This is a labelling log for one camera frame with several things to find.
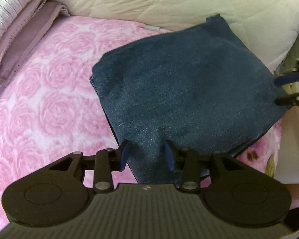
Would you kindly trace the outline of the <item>pink rose bedsheet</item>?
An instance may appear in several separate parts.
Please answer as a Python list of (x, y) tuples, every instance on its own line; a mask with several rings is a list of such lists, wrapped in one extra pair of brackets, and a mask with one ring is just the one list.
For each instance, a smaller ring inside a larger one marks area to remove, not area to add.
[[(74, 151), (94, 155), (118, 141), (90, 77), (101, 57), (150, 36), (144, 24), (62, 16), (0, 91), (0, 230), (8, 224), (1, 204), (16, 180)], [(273, 176), (281, 143), (278, 120), (259, 140), (233, 156)], [(114, 176), (137, 181), (130, 166)]]

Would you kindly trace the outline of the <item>cream padded headboard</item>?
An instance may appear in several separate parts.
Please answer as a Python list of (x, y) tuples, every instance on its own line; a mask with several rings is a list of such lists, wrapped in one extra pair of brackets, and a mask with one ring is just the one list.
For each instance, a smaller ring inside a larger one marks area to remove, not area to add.
[(274, 71), (299, 34), (299, 0), (54, 0), (70, 14), (144, 23), (179, 31), (221, 15)]

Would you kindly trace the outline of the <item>white striped rolled duvet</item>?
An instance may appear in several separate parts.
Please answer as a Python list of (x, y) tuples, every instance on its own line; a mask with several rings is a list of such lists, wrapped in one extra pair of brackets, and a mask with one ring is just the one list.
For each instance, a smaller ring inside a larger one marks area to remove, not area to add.
[(6, 87), (65, 5), (49, 0), (0, 0), (0, 88)]

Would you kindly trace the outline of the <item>blue denim jeans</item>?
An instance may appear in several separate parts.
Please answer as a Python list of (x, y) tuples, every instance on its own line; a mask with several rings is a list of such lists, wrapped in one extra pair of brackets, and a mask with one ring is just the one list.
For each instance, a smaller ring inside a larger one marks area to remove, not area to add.
[(236, 156), (287, 112), (285, 90), (220, 15), (105, 53), (91, 84), (139, 183), (180, 180), (164, 144)]

